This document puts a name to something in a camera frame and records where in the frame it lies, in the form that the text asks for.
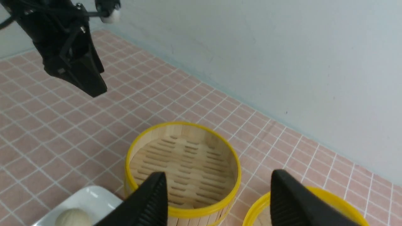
black cable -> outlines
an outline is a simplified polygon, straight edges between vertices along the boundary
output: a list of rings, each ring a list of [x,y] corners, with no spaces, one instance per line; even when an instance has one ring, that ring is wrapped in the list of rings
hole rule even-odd
[[[11,15],[8,17],[5,21],[1,22],[0,24],[0,30],[6,28],[8,25],[12,24],[16,19],[18,19],[17,15]]]
[[[35,3],[28,2],[26,0],[19,0],[22,4],[25,6],[28,6],[32,8],[33,10],[36,10],[38,12],[44,12],[44,13],[49,13],[49,14],[64,14],[64,15],[69,15],[69,16],[79,16],[79,17],[104,17],[108,16],[107,12],[83,12],[80,11],[79,9],[61,9],[61,8],[48,8],[48,7],[43,7]]]

white plate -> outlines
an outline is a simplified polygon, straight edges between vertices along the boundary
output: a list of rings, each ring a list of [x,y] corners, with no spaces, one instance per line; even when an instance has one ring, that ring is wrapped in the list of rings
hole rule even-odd
[[[121,199],[102,187],[85,187],[71,195],[32,226],[54,226],[59,214],[70,208],[80,208],[87,212],[94,225],[121,203]]]

pink tile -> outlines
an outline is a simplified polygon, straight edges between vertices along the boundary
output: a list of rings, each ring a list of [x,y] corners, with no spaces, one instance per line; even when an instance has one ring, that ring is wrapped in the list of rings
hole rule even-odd
[[[352,173],[352,166],[345,165],[343,162],[338,161],[335,159],[334,164],[332,165],[332,168],[336,169],[343,175],[349,177]]]
[[[400,205],[396,202],[392,202],[391,203],[391,213],[402,218],[402,205]]]
[[[366,176],[365,174],[356,170],[356,168],[354,168],[354,170],[352,172],[352,179],[363,184],[366,187],[370,187],[371,177]]]
[[[18,221],[13,215],[8,215],[1,223],[4,225],[24,226],[24,224]]]
[[[238,127],[242,127],[246,122],[246,119],[243,119],[235,114],[230,115],[227,120]]]
[[[332,166],[332,163],[334,162],[334,157],[327,155],[320,149],[317,149],[316,153],[314,154],[314,158],[328,166]]]
[[[373,180],[373,182],[371,183],[371,189],[373,191],[376,191],[377,193],[382,194],[385,197],[391,196],[391,188],[381,184],[380,182]]]
[[[46,147],[40,146],[36,150],[27,154],[27,158],[30,159],[35,165],[42,167],[53,160],[55,155]]]
[[[23,179],[21,183],[34,195],[50,187],[53,182],[41,171],[36,171]]]
[[[79,168],[79,171],[82,173],[90,173],[91,171],[96,172],[98,170],[99,169],[97,168],[91,169],[90,165],[85,166],[84,168]],[[85,187],[88,182],[89,180],[86,177],[78,174],[76,171],[68,173],[66,177],[59,181],[60,185],[71,193],[75,193],[81,188]]]
[[[61,114],[61,115],[65,115],[66,113],[72,111],[74,108],[69,105],[68,103],[64,102],[64,101],[60,101],[58,103],[56,103],[55,105],[51,106],[51,108]]]
[[[14,66],[8,61],[0,61],[0,71],[5,71],[13,68]]]
[[[375,191],[370,192],[369,201],[375,203],[376,205],[387,211],[390,209],[391,200],[388,197],[384,197]]]
[[[240,164],[243,168],[245,168],[249,172],[254,173],[258,168],[259,162],[257,162],[256,160],[252,159],[247,155],[242,155],[240,157]]]
[[[229,214],[225,220],[222,222],[222,226],[241,226],[242,220],[234,217],[232,214]]]
[[[24,134],[22,137],[12,143],[20,152],[26,154],[39,147],[39,142],[30,134]]]
[[[5,114],[15,121],[23,119],[29,115],[29,113],[20,106],[15,106],[5,111]]]
[[[107,112],[116,119],[120,119],[128,113],[128,111],[119,104],[113,105],[112,107],[107,109]]]
[[[271,151],[268,153],[268,156],[282,164],[285,164],[289,159],[289,155],[275,147],[271,149]]]
[[[17,181],[15,181],[10,175],[8,175],[8,173],[6,173],[4,170],[0,170],[0,193],[11,187],[16,182]]]
[[[4,114],[0,113],[0,129],[7,125],[10,125],[11,122],[11,119],[8,119]]]
[[[329,178],[346,187],[349,184],[349,177],[340,173],[339,171],[332,169],[329,173]]]
[[[389,182],[388,180],[384,179],[383,177],[381,177],[381,176],[379,176],[377,174],[373,175],[373,180],[380,182],[381,184],[383,184],[386,187],[391,187],[392,186],[391,182]]]
[[[40,122],[39,120],[37,120],[36,118],[30,116],[27,117],[23,120],[20,120],[18,122],[18,124],[25,130],[31,131],[34,129],[38,129],[39,127],[41,127],[43,124],[42,122]]]
[[[70,172],[72,168],[57,157],[42,169],[53,180],[58,181]]]
[[[387,210],[384,210],[376,204],[373,204],[372,202],[369,202],[367,205],[367,213],[382,222],[388,222],[388,210],[389,208]]]
[[[225,138],[226,140],[229,140],[232,135],[228,132],[226,132],[225,130],[221,129],[221,128],[216,128],[215,132],[217,132],[218,134],[220,134],[223,138]]]
[[[341,184],[335,182],[334,180],[332,180],[330,178],[328,178],[328,180],[325,184],[325,189],[342,199],[346,193],[346,187],[342,186]]]
[[[59,117],[54,111],[49,108],[45,108],[35,114],[42,122],[49,123]]]
[[[77,128],[73,128],[62,136],[73,145],[78,145],[89,137]]]
[[[205,127],[207,127],[207,128],[210,128],[210,129],[214,129],[214,128],[216,127],[215,124],[213,124],[212,122],[210,122],[210,121],[208,121],[208,120],[206,120],[206,119],[201,119],[201,120],[198,122],[198,124],[203,125],[203,126],[205,126]]]
[[[121,181],[116,179],[111,173],[104,172],[98,178],[94,180],[94,183],[98,186],[106,188],[111,192],[115,192],[123,185]]]
[[[93,117],[93,120],[95,120],[95,122],[101,124],[102,126],[108,126],[115,121],[115,119],[106,112],[101,112],[97,114]]]
[[[351,162],[349,159],[340,156],[340,155],[336,155],[336,160],[342,162],[343,164],[347,165],[347,166],[352,166],[353,162]]]
[[[251,179],[252,174],[248,172],[246,169],[242,168],[242,183],[247,184],[248,181]]]
[[[402,217],[397,217],[396,215],[391,214],[390,216],[390,226],[399,226],[402,225]]]
[[[87,116],[93,116],[101,111],[96,105],[92,103],[87,103],[79,108],[81,112],[86,114]]]
[[[15,184],[0,193],[0,200],[12,211],[31,198],[32,196],[19,184]]]
[[[271,186],[267,182],[262,181],[256,176],[251,178],[247,186],[256,191],[259,195],[264,195],[271,190]]]
[[[73,148],[61,156],[70,166],[76,168],[84,163],[88,158],[76,148]]]
[[[117,163],[117,161],[119,161],[119,159],[120,159],[120,157],[111,153],[108,150],[104,150],[94,157],[94,160],[98,161],[105,168],[111,167],[113,164]]]
[[[237,108],[233,113],[236,114],[237,116],[239,116],[239,117],[245,119],[245,120],[248,120],[248,119],[251,117],[251,115],[252,115],[252,113],[250,113],[250,112],[244,110],[244,109],[241,108],[241,107]]]
[[[359,182],[357,182],[353,179],[351,179],[349,182],[349,189],[364,198],[368,198],[369,188],[360,184]]]
[[[230,134],[235,134],[239,130],[238,126],[232,124],[227,120],[223,121],[222,124],[219,125],[219,127],[229,132]]]
[[[30,113],[36,113],[36,112],[46,108],[46,106],[44,104],[42,104],[41,102],[39,102],[36,99],[32,99],[26,103],[23,103],[22,105]]]
[[[101,173],[103,173],[105,169],[100,164],[89,160],[85,162],[82,166],[80,166],[78,170],[89,179],[95,179]]]
[[[240,200],[237,200],[234,203],[230,212],[232,214],[234,214],[236,217],[238,217],[239,219],[244,219],[249,208],[250,208],[250,206],[246,205],[244,202],[242,202]]]
[[[114,164],[110,171],[111,173],[120,180],[123,180],[125,177],[125,159],[121,159],[118,163]]]
[[[313,159],[310,163],[310,167],[312,169],[315,169],[316,171],[322,173],[323,175],[328,175],[330,171],[330,167],[328,165],[325,165],[324,163]]]
[[[225,120],[224,118],[215,114],[214,112],[209,112],[207,115],[205,115],[205,119],[212,122],[215,125],[219,125]]]
[[[158,113],[158,116],[166,121],[174,121],[178,115],[169,109],[163,109]]]
[[[54,140],[46,144],[49,150],[56,154],[63,154],[67,150],[71,149],[72,146],[65,139],[57,137]]]
[[[105,94],[105,97],[114,102],[119,102],[125,98],[125,96],[117,91],[109,91]]]
[[[253,158],[254,160],[256,160],[259,163],[261,163],[265,157],[265,153],[262,153],[258,149],[251,147],[251,146],[247,148],[247,150],[245,151],[244,154],[247,156],[250,156],[251,158]]]
[[[291,145],[293,147],[296,146],[297,142],[299,141],[298,138],[296,138],[296,137],[294,137],[294,136],[292,136],[292,135],[290,135],[290,134],[288,134],[286,132],[283,132],[280,135],[279,139],[281,139],[282,141],[288,143],[289,145]]]
[[[36,167],[23,157],[12,162],[5,169],[17,180],[20,180],[34,172]]]
[[[0,130],[0,135],[6,141],[13,142],[24,135],[25,132],[19,127],[17,124],[13,123],[7,127],[4,127],[3,130]]]
[[[28,63],[28,60],[25,59],[22,56],[16,56],[16,57],[12,57],[10,59],[8,59],[8,61],[12,64],[14,64],[15,66],[21,66],[25,63]]]
[[[202,100],[200,100],[199,102],[198,102],[198,104],[200,104],[201,106],[203,106],[205,109],[207,109],[207,110],[212,110],[215,106],[216,106],[216,104],[215,103],[213,103],[213,102],[211,102],[210,100],[208,100],[208,99],[202,99]]]
[[[232,137],[229,140],[229,143],[232,145],[232,147],[239,153],[243,153],[246,148],[248,147],[248,144],[245,143],[244,141],[236,138],[236,137]]]
[[[311,160],[313,159],[312,156],[304,153],[303,151],[300,151],[299,149],[295,149],[291,156],[306,165],[309,165]]]
[[[367,199],[363,198],[362,196],[356,194],[351,190],[347,191],[345,200],[361,210],[366,209]]]
[[[127,155],[128,149],[130,148],[130,145],[131,143],[124,140],[117,140],[115,143],[109,146],[109,150],[119,155],[120,157],[125,157]]]
[[[0,166],[9,164],[10,162],[21,157],[21,155],[13,147],[8,145],[1,147],[0,153],[1,153]]]
[[[402,205],[402,194],[395,190],[396,185],[394,185],[394,191],[392,193],[392,201]]]
[[[357,165],[357,164],[355,164],[355,170],[361,172],[362,174],[364,174],[365,176],[370,177],[370,178],[373,175],[372,172],[368,171],[366,168],[364,168],[364,167],[362,167],[360,165]]]
[[[294,130],[292,130],[292,129],[289,129],[289,128],[285,128],[285,132],[287,132],[287,133],[293,135],[293,136],[296,137],[296,138],[302,137],[302,135],[301,135],[300,133],[298,133],[298,132],[296,132],[296,131],[294,131]]]
[[[31,93],[35,97],[43,95],[49,91],[48,89],[43,87],[41,84],[35,84],[30,87],[27,87],[27,90],[29,93]]]
[[[0,89],[5,94],[15,94],[18,91],[21,91],[21,88],[17,84],[15,84],[13,81],[3,83],[2,85],[0,85]],[[24,101],[16,100],[15,98],[13,98],[13,99],[19,103],[24,102]]]
[[[291,146],[290,144],[285,143],[282,140],[277,140],[274,147],[276,147],[277,149],[281,150],[282,152],[290,155],[293,152],[294,147]]]
[[[216,106],[212,112],[214,112],[215,114],[219,115],[222,118],[227,118],[231,113],[227,110],[225,110],[223,107],[221,106]]]
[[[191,110],[187,110],[186,112],[183,113],[182,117],[189,121],[189,122],[198,122],[201,117],[198,116],[197,114],[195,114],[193,111]]]
[[[57,120],[51,122],[49,127],[57,133],[62,134],[71,129],[73,125],[63,118],[58,118]]]
[[[10,212],[2,204],[0,204],[0,222],[3,218],[9,215],[9,213]]]
[[[251,122],[247,121],[243,127],[242,127],[245,131],[251,133],[254,136],[257,136],[260,133],[260,128],[258,128],[257,126],[253,125]]]
[[[49,208],[53,209],[57,205],[59,205],[62,201],[66,200],[69,197],[69,194],[61,189],[57,185],[52,185],[50,188],[45,190],[42,194],[38,196],[38,198]]]
[[[304,173],[307,171],[307,166],[305,164],[299,162],[298,160],[292,157],[289,158],[288,162],[286,163],[286,166],[301,175],[304,175]]]
[[[10,99],[8,97],[5,97],[5,96],[2,96],[2,97],[0,96],[0,107],[1,107],[1,109],[3,109],[3,110],[9,109],[9,108],[15,106],[16,104],[17,103],[14,100],[12,100],[12,99]]]
[[[51,92],[47,92],[44,95],[40,96],[38,99],[40,99],[42,102],[44,102],[46,105],[52,105],[60,101],[60,97],[56,96],[55,94]]]
[[[202,86],[202,85],[198,85],[197,87],[195,87],[194,89],[193,89],[193,91],[194,92],[196,92],[197,94],[199,94],[200,96],[206,96],[206,95],[208,95],[209,94],[209,90],[208,89],[206,89],[204,86]],[[221,105],[223,105],[223,107],[224,108],[226,108],[226,101],[223,101],[222,103],[221,103]],[[234,109],[231,109],[231,107],[229,106],[229,108],[226,108],[227,110],[229,110],[229,111],[233,111]]]
[[[258,138],[260,138],[261,140],[265,141],[266,143],[268,143],[270,145],[274,145],[276,143],[276,141],[278,140],[277,137],[268,133],[267,131],[261,131],[258,134]]]
[[[313,181],[320,187],[323,187],[326,181],[326,176],[322,175],[321,173],[315,171],[312,168],[309,168],[306,172],[306,178]]]
[[[281,163],[279,161],[277,161],[276,159],[271,158],[270,156],[267,156],[263,162],[262,165],[275,170],[275,169],[281,169],[284,167],[284,163]]]
[[[266,166],[260,165],[258,169],[255,172],[255,176],[259,177],[266,183],[271,182],[271,174],[272,174],[273,169],[270,169]]]

yellow rim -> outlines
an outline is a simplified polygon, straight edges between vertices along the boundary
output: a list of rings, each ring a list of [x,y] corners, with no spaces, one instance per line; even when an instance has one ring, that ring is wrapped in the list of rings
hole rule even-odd
[[[234,149],[232,148],[232,146],[229,144],[229,142],[224,139],[222,136],[220,136],[218,133],[216,133],[215,131],[202,126],[202,125],[198,125],[198,124],[194,124],[194,123],[189,123],[189,122],[181,122],[181,121],[177,121],[177,122],[167,122],[167,123],[162,123],[162,124],[158,124],[155,126],[152,126],[150,128],[148,128],[147,130],[145,130],[144,132],[142,132],[131,144],[130,149],[127,153],[126,156],[126,164],[125,164],[125,173],[126,173],[126,179],[128,181],[128,186],[135,191],[138,188],[138,184],[134,181],[133,176],[130,173],[130,155],[131,152],[133,150],[133,147],[135,146],[135,144],[137,143],[137,141],[144,136],[144,134],[146,134],[147,132],[154,130],[158,127],[162,127],[162,126],[168,126],[168,125],[191,125],[194,127],[198,127],[201,129],[204,129],[206,131],[208,131],[209,133],[219,137],[223,142],[225,142],[225,144],[229,147],[230,151],[232,152],[232,154],[234,155],[235,159],[236,159],[236,164],[237,164],[237,169],[238,169],[238,176],[237,176],[237,181],[236,184],[234,186],[234,188],[232,189],[232,191],[221,201],[207,206],[207,207],[203,207],[203,208],[198,208],[198,209],[179,209],[179,208],[175,208],[175,207],[171,207],[169,206],[168,208],[168,212],[169,215],[172,217],[177,217],[177,218],[193,218],[193,217],[200,217],[200,216],[206,216],[206,215],[210,215],[212,213],[215,213],[219,210],[221,210],[222,208],[224,208],[225,206],[229,205],[229,203],[234,199],[234,197],[236,196],[236,192],[238,191],[239,187],[240,187],[240,180],[242,177],[242,171],[241,171],[241,167],[240,167],[240,161],[239,158],[236,154],[236,152],[234,151]]]
[[[351,204],[345,200],[339,198],[338,196],[316,187],[307,187],[312,193],[322,199],[324,202],[332,205],[334,208],[338,209],[343,214],[347,215],[350,219],[354,220],[361,226],[370,226],[364,217],[357,211]],[[257,219],[258,215],[270,205],[271,193],[263,195],[259,198],[249,209],[244,218],[243,226],[253,226],[254,221]]]

tiled countertop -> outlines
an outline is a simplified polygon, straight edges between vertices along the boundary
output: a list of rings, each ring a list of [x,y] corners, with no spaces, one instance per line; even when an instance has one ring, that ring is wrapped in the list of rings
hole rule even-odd
[[[95,99],[48,76],[34,51],[0,61],[1,226],[29,226],[87,185],[123,196],[130,143],[172,120],[215,129],[240,157],[242,184],[223,225],[241,225],[275,168],[343,197],[372,226],[402,225],[400,186],[107,31],[93,37],[109,87]]]

